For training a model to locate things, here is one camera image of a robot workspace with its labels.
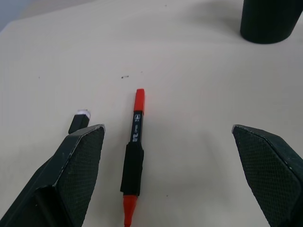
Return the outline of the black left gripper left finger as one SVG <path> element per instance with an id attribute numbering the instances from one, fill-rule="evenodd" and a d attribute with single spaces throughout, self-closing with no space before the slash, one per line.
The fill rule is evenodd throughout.
<path id="1" fill-rule="evenodd" d="M 2 227 L 81 227 L 93 194 L 105 126 L 65 137 L 0 220 Z"/>

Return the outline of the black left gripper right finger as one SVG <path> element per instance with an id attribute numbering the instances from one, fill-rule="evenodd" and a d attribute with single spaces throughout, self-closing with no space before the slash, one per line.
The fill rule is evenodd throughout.
<path id="1" fill-rule="evenodd" d="M 242 168 L 272 227 L 303 225 L 303 160 L 279 136 L 244 125 L 232 129 Z"/>

